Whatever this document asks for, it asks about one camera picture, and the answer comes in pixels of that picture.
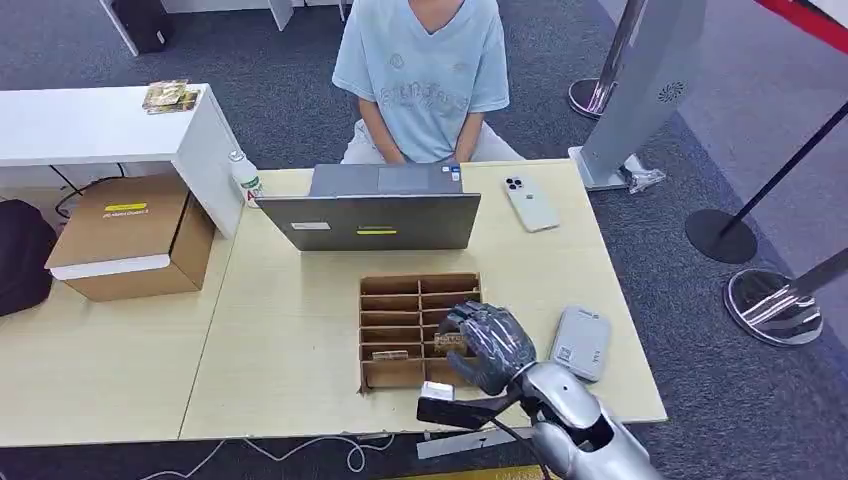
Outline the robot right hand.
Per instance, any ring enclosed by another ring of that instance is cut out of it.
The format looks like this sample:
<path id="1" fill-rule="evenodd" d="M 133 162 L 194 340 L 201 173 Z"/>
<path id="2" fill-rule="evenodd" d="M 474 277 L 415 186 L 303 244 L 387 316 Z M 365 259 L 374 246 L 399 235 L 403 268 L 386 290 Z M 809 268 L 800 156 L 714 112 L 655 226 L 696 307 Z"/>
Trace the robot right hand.
<path id="1" fill-rule="evenodd" d="M 471 363 L 462 355 L 446 354 L 451 368 L 489 396 L 498 396 L 525 368 L 537 361 L 535 346 L 513 314 L 489 303 L 467 301 L 453 307 L 438 332 L 458 331 L 475 354 Z"/>

